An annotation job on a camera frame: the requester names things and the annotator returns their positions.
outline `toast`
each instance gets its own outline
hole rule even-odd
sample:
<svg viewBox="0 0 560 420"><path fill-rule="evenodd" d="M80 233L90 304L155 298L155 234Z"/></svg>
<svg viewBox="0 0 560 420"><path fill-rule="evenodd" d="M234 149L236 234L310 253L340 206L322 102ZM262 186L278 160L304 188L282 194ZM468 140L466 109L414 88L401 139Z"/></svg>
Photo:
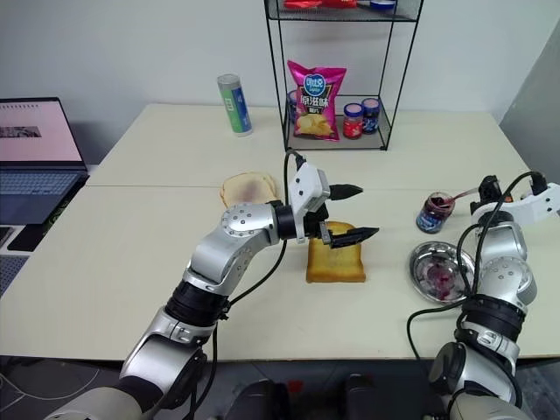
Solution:
<svg viewBox="0 0 560 420"><path fill-rule="evenodd" d="M221 200L226 207L239 203L263 204L278 200L272 177L265 172L245 172L228 178L220 189Z"/></svg>
<svg viewBox="0 0 560 420"><path fill-rule="evenodd" d="M334 235L344 234L354 226L340 221L329 221ZM361 245L331 249L320 239L309 241L307 283L363 283L366 273L361 263Z"/></svg>

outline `laptop keyboard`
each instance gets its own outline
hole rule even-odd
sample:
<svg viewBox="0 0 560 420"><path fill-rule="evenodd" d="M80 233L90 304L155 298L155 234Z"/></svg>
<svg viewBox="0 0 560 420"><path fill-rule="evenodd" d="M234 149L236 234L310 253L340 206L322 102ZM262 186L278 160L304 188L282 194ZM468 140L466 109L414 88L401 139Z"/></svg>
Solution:
<svg viewBox="0 0 560 420"><path fill-rule="evenodd" d="M0 297L27 261L27 256L0 256Z"/></svg>
<svg viewBox="0 0 560 420"><path fill-rule="evenodd" d="M0 172L0 195L61 195L77 173Z"/></svg>

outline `metal plate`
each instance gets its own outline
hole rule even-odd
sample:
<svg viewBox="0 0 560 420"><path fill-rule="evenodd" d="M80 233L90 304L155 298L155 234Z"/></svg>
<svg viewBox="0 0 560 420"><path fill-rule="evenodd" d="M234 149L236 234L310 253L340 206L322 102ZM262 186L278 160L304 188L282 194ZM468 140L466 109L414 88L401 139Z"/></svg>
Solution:
<svg viewBox="0 0 560 420"><path fill-rule="evenodd" d="M473 286L473 259L465 251L461 251L461 257L466 278ZM459 274L454 245L441 241L418 245L410 254L409 270L415 289L432 302L452 304L465 298L465 282Z"/></svg>

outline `green can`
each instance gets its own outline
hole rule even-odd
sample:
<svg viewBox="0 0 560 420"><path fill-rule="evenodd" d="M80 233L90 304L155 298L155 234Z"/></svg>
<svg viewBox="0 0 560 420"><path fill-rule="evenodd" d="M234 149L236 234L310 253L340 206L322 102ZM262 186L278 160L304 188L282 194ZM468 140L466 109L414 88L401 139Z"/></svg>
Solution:
<svg viewBox="0 0 560 420"><path fill-rule="evenodd" d="M239 76L237 74L223 74L218 77L218 87L234 133L239 137L251 134L253 127L249 119L247 103L245 103Z"/></svg>

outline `floor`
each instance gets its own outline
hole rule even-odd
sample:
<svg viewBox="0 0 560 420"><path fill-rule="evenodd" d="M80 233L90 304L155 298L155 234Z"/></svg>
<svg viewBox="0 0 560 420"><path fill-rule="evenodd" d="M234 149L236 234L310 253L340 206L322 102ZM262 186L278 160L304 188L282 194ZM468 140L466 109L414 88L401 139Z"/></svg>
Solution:
<svg viewBox="0 0 560 420"><path fill-rule="evenodd" d="M26 393L41 397L72 394L88 383L97 367L86 363L39 360L29 366L18 364L6 371L7 358L2 358L3 372ZM422 414L438 411L439 400L430 392L422 371L413 361L291 361L221 363L213 388L197 412L197 420L223 416L240 391L251 382L269 378L286 383L290 389L296 419L335 420L340 384L351 373L362 373L374 380L379 389L380 418L418 419ZM102 368L92 387L107 386L118 378L117 368ZM525 398L524 410L537 420L560 419L560 361L520 369L518 379ZM21 397L4 382L0 390L2 420L39 420L71 398L40 401ZM180 420L187 406L174 411L162 410L157 420Z"/></svg>

